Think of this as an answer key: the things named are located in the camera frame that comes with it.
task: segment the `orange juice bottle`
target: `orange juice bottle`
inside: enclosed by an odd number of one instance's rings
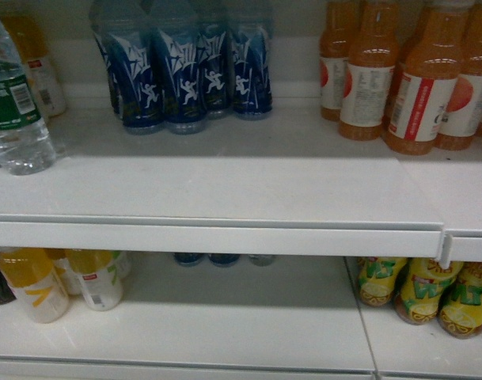
[[[482,117],[482,3],[469,21],[462,41],[465,60],[435,141],[446,150],[469,148]]]
[[[449,334],[467,339],[482,333],[482,263],[466,263],[439,312]]]
[[[425,33],[409,53],[385,141],[396,152],[431,151],[463,61],[461,38],[474,0],[434,0]]]
[[[383,127],[385,129],[387,129],[390,124],[393,106],[396,103],[400,83],[402,82],[402,74],[404,73],[404,70],[406,70],[406,59],[408,59],[411,50],[413,50],[413,48],[422,40],[423,33],[425,32],[425,27],[429,21],[429,15],[431,14],[431,3],[432,0],[423,1],[422,12],[420,12],[415,31],[400,48],[397,64],[393,73],[392,85],[390,86],[389,97],[386,101],[385,115],[383,116]]]
[[[49,116],[66,110],[65,97],[49,59],[44,34],[36,22],[25,13],[21,1],[0,1],[0,19],[15,43],[21,60],[26,64],[31,78]]]
[[[351,43],[357,33],[355,0],[327,2],[327,25],[320,38],[321,116],[339,121]]]
[[[397,4],[366,3],[360,33],[351,45],[339,133],[352,140],[381,135],[381,119],[399,47],[395,37]]]
[[[448,269],[443,269],[432,259],[412,259],[394,300],[399,317],[412,325],[422,325],[436,317],[443,291],[454,283],[463,264],[452,261]]]

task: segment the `shelf surface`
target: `shelf surface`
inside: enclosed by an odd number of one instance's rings
[[[53,167],[0,170],[0,245],[438,255],[441,219],[385,144],[343,139],[316,108],[189,136],[131,136],[108,109],[50,129]]]
[[[374,371],[342,258],[279,256],[261,268],[242,256],[231,268],[207,259],[182,268],[166,253],[132,255],[112,310],[94,312],[76,297],[60,319],[39,325],[17,301],[0,306],[0,363]]]

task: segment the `green label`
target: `green label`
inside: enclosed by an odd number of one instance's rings
[[[26,76],[0,81],[0,130],[26,127],[40,120]]]

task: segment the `clear water bottle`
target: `clear water bottle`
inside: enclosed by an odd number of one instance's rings
[[[230,9],[234,91],[232,107],[243,120],[260,120],[272,110],[269,52],[272,8],[268,0],[238,0]]]
[[[230,113],[230,45],[226,8],[221,0],[190,0],[199,15],[197,55],[203,101],[209,119]]]
[[[135,0],[104,0],[101,41],[123,98],[123,126],[132,135],[163,129],[161,84],[151,67],[148,17]]]
[[[40,172],[56,160],[30,93],[21,58],[0,22],[0,165],[13,175]]]
[[[155,0],[150,11],[158,69],[165,89],[166,126],[178,135],[205,127],[199,82],[197,16],[186,0]]]

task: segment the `drink bottle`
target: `drink bottle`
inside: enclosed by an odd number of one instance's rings
[[[44,34],[25,12],[21,0],[1,0],[0,19],[15,43],[22,62],[27,66],[49,116],[66,111],[66,101],[49,58]]]
[[[110,251],[67,249],[66,257],[90,309],[105,311],[120,303],[123,285]]]
[[[435,146],[446,150],[469,148],[482,118],[482,3],[469,17],[462,41],[464,62]]]
[[[163,79],[165,125],[189,135],[206,127],[200,86],[197,15],[186,0],[155,0],[150,11],[154,64]]]
[[[434,0],[422,40],[409,53],[387,145],[402,154],[431,151],[463,60],[461,38],[474,0]]]
[[[65,313],[68,294],[43,249],[0,247],[0,270],[34,322],[49,323]]]
[[[358,32],[357,3],[327,2],[327,24],[320,38],[321,116],[339,121],[351,43]]]
[[[482,333],[482,263],[466,263],[439,311],[449,334],[468,339]]]
[[[394,300],[399,317],[412,325],[422,325],[435,318],[443,291],[454,283],[462,265],[452,261],[448,269],[443,269],[432,259],[412,259]]]
[[[381,121],[389,95],[399,46],[395,37],[397,4],[369,0],[360,33],[350,48],[339,133],[352,140],[381,135]]]
[[[55,159],[21,58],[0,22],[0,165],[13,175],[25,175],[48,168]]]

